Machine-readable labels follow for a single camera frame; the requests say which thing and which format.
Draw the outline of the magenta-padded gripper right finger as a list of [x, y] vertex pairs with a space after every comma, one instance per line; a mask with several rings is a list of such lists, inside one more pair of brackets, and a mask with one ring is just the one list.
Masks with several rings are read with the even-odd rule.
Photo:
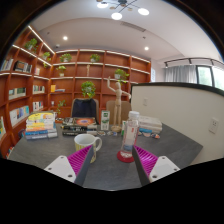
[[133, 147], [132, 155], [142, 186], [180, 170], [168, 157], [157, 157], [139, 146]]

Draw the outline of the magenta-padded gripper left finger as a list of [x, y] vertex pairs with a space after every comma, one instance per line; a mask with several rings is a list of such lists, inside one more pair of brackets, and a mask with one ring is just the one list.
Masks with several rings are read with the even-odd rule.
[[93, 146], [90, 145], [68, 157], [60, 155], [45, 168], [45, 171], [82, 186], [93, 154]]

